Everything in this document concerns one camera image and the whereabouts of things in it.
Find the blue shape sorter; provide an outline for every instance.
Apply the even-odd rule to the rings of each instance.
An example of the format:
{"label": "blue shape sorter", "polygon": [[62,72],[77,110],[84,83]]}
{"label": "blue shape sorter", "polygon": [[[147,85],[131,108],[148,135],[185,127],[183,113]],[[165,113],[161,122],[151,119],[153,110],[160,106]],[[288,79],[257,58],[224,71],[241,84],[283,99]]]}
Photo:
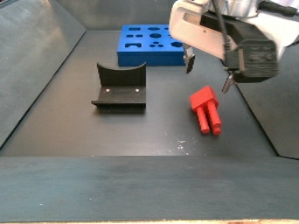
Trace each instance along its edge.
{"label": "blue shape sorter", "polygon": [[184,66],[183,43],[171,37],[168,24],[125,24],[117,45],[121,67]]}

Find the black bracket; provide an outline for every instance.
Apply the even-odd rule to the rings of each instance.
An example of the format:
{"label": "black bracket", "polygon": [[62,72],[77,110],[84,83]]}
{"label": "black bracket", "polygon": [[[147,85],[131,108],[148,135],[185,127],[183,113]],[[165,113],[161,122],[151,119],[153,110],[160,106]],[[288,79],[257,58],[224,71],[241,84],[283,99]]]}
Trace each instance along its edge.
{"label": "black bracket", "polygon": [[97,107],[137,106],[145,107],[145,63],[129,69],[112,69],[97,63],[100,91]]}

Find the red block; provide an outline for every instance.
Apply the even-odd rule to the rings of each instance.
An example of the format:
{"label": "red block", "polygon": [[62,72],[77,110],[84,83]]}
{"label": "red block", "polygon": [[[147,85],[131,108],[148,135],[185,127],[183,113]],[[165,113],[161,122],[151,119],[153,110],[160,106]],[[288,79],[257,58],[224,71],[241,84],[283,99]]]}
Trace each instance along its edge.
{"label": "red block", "polygon": [[217,136],[220,134],[221,122],[217,112],[219,101],[212,88],[209,86],[204,87],[189,97],[189,99],[191,109],[197,113],[199,117],[200,132],[205,134],[212,130],[212,134]]}

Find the black cable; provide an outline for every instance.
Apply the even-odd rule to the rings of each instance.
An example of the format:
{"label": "black cable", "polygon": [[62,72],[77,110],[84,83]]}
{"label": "black cable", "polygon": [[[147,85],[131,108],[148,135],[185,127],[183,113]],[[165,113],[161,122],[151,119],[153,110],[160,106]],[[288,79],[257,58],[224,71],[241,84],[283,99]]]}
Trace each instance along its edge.
{"label": "black cable", "polygon": [[223,41],[224,41],[224,51],[228,52],[229,51],[229,38],[228,38],[228,31],[227,31],[227,27],[224,25],[224,19],[223,16],[220,14],[220,7],[219,4],[216,3],[216,0],[211,0],[212,3],[212,7],[219,19],[219,29],[223,35]]}
{"label": "black cable", "polygon": [[289,7],[289,6],[283,6],[273,2],[263,1],[259,4],[257,9],[261,11],[277,13],[277,14],[283,15],[284,17],[289,17],[289,18],[292,16],[299,17],[299,12],[296,11],[296,8]]}

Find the robotic arm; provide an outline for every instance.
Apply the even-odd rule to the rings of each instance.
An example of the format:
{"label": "robotic arm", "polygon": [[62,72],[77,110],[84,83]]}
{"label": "robotic arm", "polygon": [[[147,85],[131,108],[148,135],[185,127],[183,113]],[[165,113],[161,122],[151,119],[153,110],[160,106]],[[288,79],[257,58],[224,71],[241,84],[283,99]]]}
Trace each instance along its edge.
{"label": "robotic arm", "polygon": [[296,8],[263,0],[179,0],[172,6],[169,32],[183,42],[187,73],[192,47],[220,58],[235,82],[260,82],[277,75],[277,61],[299,34]]}

